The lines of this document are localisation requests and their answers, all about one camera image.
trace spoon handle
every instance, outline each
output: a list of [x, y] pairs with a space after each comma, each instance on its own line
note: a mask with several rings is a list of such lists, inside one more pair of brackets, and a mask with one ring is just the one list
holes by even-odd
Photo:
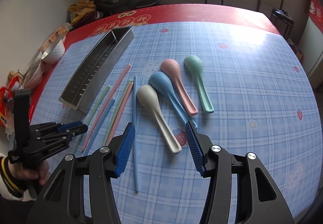
[[176, 80], [175, 86], [177, 87], [178, 93], [179, 93], [180, 98], [183, 102], [183, 105], [185, 106], [187, 113], [190, 116], [196, 115], [198, 113], [198, 110], [197, 110], [196, 106], [194, 105], [192, 99], [187, 94], [183, 84], [180, 81]]
[[201, 76], [197, 75], [196, 82], [204, 112], [207, 114], [213, 113], [214, 108], [206, 92]]
[[[171, 102], [171, 105], [175, 109], [176, 113], [178, 114], [180, 120], [183, 124], [186, 124], [187, 121], [191, 120], [191, 118], [186, 113], [186, 110], [183, 108], [183, 106], [180, 104], [180, 102], [173, 96], [169, 95], [169, 101]], [[193, 121], [194, 127], [198, 129], [197, 124]]]
[[173, 135], [172, 131], [168, 127], [163, 115], [161, 114], [161, 111], [156, 110], [153, 113], [153, 116], [155, 117], [155, 120], [159, 126], [159, 129], [162, 132], [162, 135], [165, 138], [165, 141], [171, 150], [172, 153], [177, 154], [181, 151], [181, 146], [178, 143], [177, 139]]

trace hand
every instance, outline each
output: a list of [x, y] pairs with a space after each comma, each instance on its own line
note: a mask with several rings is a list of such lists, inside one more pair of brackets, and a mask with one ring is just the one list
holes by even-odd
[[9, 160], [8, 160], [8, 168], [10, 173], [15, 179], [18, 179], [18, 180], [38, 179], [39, 184], [41, 186], [45, 185], [45, 183], [50, 177], [50, 174], [48, 172], [49, 166], [46, 160], [40, 163], [37, 170], [26, 168], [22, 165], [22, 163], [11, 164]]

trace blue chopstick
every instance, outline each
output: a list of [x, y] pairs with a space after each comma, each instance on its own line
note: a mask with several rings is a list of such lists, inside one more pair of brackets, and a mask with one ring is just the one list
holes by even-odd
[[114, 101], [115, 101], [114, 99], [111, 99], [109, 101], [109, 103], [108, 103], [107, 107], [105, 108], [102, 116], [100, 117], [100, 120], [97, 123], [97, 125], [96, 125], [96, 127], [95, 127], [95, 129], [93, 131], [92, 137], [90, 138], [90, 141], [89, 141], [88, 145], [86, 146], [86, 149], [84, 151], [85, 154], [88, 154], [88, 152], [90, 151], [90, 148], [91, 148], [91, 146], [92, 146], [92, 144], [94, 142], [94, 139], [96, 138], [96, 135], [99, 133], [99, 130], [100, 130], [105, 118], [107, 117], [107, 115], [110, 112], [112, 106], [114, 105]]
[[132, 112], [133, 118], [132, 123], [135, 126], [135, 141], [133, 142], [133, 160], [134, 160], [134, 166], [135, 166], [135, 183], [136, 183], [136, 191], [139, 192], [139, 183], [138, 183], [138, 165], [137, 165], [137, 157], [138, 152], [136, 148], [136, 142], [137, 142], [137, 77], [135, 76], [133, 78], [133, 112]]

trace yellow stripe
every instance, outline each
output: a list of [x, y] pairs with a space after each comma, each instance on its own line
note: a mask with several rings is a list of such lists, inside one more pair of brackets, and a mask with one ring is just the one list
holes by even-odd
[[2, 166], [2, 171], [3, 171], [3, 173], [4, 173], [4, 176], [5, 176], [5, 178], [6, 178], [6, 180], [9, 182], [9, 184], [15, 189], [15, 190], [17, 190], [18, 192], [20, 192], [20, 193], [24, 193], [25, 191], [24, 190], [22, 190], [22, 189], [20, 189], [19, 187], [17, 187], [16, 185], [15, 185], [15, 183], [13, 183], [12, 181], [11, 181], [11, 179], [9, 178], [9, 176], [7, 175], [7, 172], [5, 171], [5, 167], [4, 167], [4, 158], [1, 160], [1, 166]]

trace spoon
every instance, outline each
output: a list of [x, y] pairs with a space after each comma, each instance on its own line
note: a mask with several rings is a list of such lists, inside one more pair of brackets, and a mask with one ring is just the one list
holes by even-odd
[[[178, 101], [172, 86], [172, 82], [169, 79], [169, 77], [163, 72], [156, 72], [150, 76], [149, 82], [157, 91], [159, 91], [163, 96], [167, 97], [172, 107], [177, 112], [182, 123], [186, 124], [187, 121], [189, 121], [191, 118], [188, 116], [185, 109]], [[193, 124], [194, 127], [197, 129], [197, 124], [194, 121]]]
[[174, 154], [179, 153], [181, 151], [180, 144], [166, 124], [154, 88], [150, 85], [143, 85], [137, 91], [137, 98], [143, 107], [155, 118], [171, 152]]
[[190, 116], [196, 115], [198, 113], [198, 110], [185, 90], [185, 87], [183, 85], [183, 82], [180, 76], [180, 66], [178, 62], [176, 62], [173, 59], [167, 59], [161, 63], [160, 68], [172, 80], [173, 84], [175, 85], [180, 95], [180, 98], [183, 102], [183, 105], [187, 113]]
[[209, 99], [209, 96], [207, 95], [202, 80], [203, 67], [201, 59], [195, 55], [190, 55], [185, 57], [184, 64], [187, 67], [187, 69], [191, 72], [193, 80], [196, 83], [204, 112], [207, 114], [213, 113], [214, 108]]

